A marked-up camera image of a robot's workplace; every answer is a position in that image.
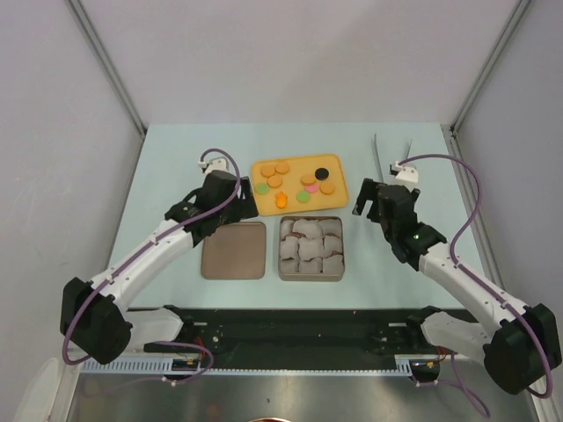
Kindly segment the tan biscuit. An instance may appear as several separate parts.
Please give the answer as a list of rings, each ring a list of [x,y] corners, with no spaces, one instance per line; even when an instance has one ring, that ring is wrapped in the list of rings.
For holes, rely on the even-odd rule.
[[[267,184],[270,188],[278,188],[282,185],[282,176],[280,174],[274,174],[267,179]]]
[[[313,174],[305,174],[300,178],[300,182],[304,186],[310,186],[316,183],[316,178]]]
[[[335,192],[335,186],[330,181],[323,181],[319,185],[319,191],[324,195],[331,195]]]
[[[260,174],[264,178],[270,178],[276,173],[275,167],[271,164],[264,164],[260,166]]]
[[[274,166],[275,171],[278,174],[287,174],[289,172],[289,163],[286,161],[279,161]]]

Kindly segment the metal tongs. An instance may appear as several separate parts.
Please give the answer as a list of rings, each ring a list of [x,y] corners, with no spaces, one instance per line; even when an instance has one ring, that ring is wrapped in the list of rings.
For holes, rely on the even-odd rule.
[[[410,156],[413,138],[403,137],[387,139],[382,135],[373,136],[373,154],[379,180],[389,183],[393,180],[390,168],[395,162],[400,162]]]

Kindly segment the black sandwich cookie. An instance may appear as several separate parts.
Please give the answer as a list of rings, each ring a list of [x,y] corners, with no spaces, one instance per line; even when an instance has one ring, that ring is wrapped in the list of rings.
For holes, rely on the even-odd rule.
[[[324,180],[327,180],[329,178],[330,172],[326,168],[320,167],[320,168],[317,168],[315,170],[314,175],[315,175],[316,180],[324,181]]]

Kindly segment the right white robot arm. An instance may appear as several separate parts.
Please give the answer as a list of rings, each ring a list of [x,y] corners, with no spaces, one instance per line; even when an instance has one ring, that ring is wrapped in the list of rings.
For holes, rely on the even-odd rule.
[[[414,210],[417,188],[388,185],[366,178],[353,208],[380,225],[391,252],[402,264],[442,286],[474,317],[456,320],[428,306],[406,330],[406,343],[417,353],[444,346],[484,365],[505,392],[517,395],[534,382],[553,390],[552,370],[562,362],[555,315],[544,304],[530,306],[474,273],[432,226]]]

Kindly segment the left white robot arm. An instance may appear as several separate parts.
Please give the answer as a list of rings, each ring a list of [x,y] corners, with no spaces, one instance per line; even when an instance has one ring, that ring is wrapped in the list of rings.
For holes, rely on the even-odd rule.
[[[202,186],[173,205],[120,263],[88,281],[74,278],[66,284],[60,322],[63,343],[76,345],[99,364],[151,343],[165,342],[175,351],[185,351],[193,344],[194,329],[175,308],[132,312],[132,301],[169,264],[218,228],[257,214],[249,178],[211,171]]]

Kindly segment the green cookie left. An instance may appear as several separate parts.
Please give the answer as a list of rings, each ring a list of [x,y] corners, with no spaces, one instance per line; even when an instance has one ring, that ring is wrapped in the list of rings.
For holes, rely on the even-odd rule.
[[[267,183],[258,183],[255,186],[255,191],[259,195],[265,195],[269,191],[269,185]]]

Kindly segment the green cookie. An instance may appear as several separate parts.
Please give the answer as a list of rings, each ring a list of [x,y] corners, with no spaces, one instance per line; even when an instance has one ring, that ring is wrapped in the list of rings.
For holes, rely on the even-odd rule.
[[[255,191],[259,195],[265,195],[269,191],[269,185],[267,183],[258,183],[255,186]]]
[[[300,203],[307,203],[311,200],[311,194],[305,190],[299,191],[296,194],[296,200]]]

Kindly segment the pink sandwich cookie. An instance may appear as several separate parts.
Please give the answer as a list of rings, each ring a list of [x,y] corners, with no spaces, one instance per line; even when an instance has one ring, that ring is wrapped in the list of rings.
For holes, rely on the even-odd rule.
[[[318,183],[306,185],[306,186],[305,186],[305,190],[306,190],[308,193],[316,193],[316,192],[319,190],[319,185],[318,185]]]

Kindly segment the orange fish cookie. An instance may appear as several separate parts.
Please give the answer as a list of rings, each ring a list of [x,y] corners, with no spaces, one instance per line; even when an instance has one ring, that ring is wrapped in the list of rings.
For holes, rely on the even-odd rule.
[[[284,192],[278,192],[275,196],[275,205],[284,209],[288,205],[288,196]]]

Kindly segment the green cookie centre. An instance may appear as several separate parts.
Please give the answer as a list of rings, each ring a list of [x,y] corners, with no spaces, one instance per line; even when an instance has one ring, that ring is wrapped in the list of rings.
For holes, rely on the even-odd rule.
[[[311,194],[305,190],[299,191],[296,194],[296,200],[300,203],[307,203],[311,200]]]

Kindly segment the gold cookie tin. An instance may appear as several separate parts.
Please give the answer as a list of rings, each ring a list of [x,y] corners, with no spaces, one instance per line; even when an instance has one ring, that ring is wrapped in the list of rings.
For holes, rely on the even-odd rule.
[[[343,222],[337,216],[281,219],[278,274],[284,281],[338,282],[345,270]]]

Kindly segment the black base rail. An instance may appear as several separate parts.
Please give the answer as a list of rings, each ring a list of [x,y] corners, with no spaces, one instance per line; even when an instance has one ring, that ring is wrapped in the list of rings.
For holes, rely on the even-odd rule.
[[[389,369],[400,354],[436,356],[415,329],[420,309],[180,309],[184,327],[146,353],[207,347],[226,370],[363,371]]]

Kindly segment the left aluminium frame post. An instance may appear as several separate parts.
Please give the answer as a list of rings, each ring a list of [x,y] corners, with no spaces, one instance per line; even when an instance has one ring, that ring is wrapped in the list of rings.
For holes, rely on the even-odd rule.
[[[75,20],[79,31],[83,35],[87,46],[105,75],[118,102],[121,104],[121,107],[135,128],[135,131],[143,140],[146,137],[148,129],[143,123],[142,117],[83,2],[79,0],[65,0],[64,3],[70,15]]]

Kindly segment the aluminium frame post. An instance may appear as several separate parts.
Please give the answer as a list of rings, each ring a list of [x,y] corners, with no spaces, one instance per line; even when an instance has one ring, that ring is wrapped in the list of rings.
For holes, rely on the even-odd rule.
[[[121,107],[135,128],[135,131],[143,140],[146,137],[148,129],[143,123],[142,117],[83,2],[79,0],[65,0],[64,3],[70,15],[75,20],[79,31],[83,35],[87,46],[105,75],[118,102],[121,104]]]
[[[491,51],[487,55],[484,64],[481,66],[471,89],[465,96],[455,118],[450,123],[450,132],[453,135],[457,135],[464,125],[466,118],[478,101],[481,92],[485,89],[487,81],[493,74],[499,60],[508,48],[509,43],[514,38],[520,24],[523,22],[526,14],[534,3],[535,1],[532,0],[519,0],[515,3],[513,10],[508,16],[507,22],[502,27]]]

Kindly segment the right aluminium frame post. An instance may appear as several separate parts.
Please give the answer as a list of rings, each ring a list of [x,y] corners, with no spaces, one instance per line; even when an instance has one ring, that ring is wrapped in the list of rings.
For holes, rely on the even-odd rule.
[[[481,66],[471,89],[465,96],[455,118],[450,123],[450,132],[453,135],[457,135],[464,125],[466,118],[478,101],[481,92],[485,89],[487,81],[493,74],[499,60],[508,48],[509,43],[514,38],[520,24],[523,22],[526,14],[534,3],[535,1],[532,0],[519,0],[515,3],[513,10],[508,16],[507,22],[502,27],[491,51],[487,55],[484,64]]]

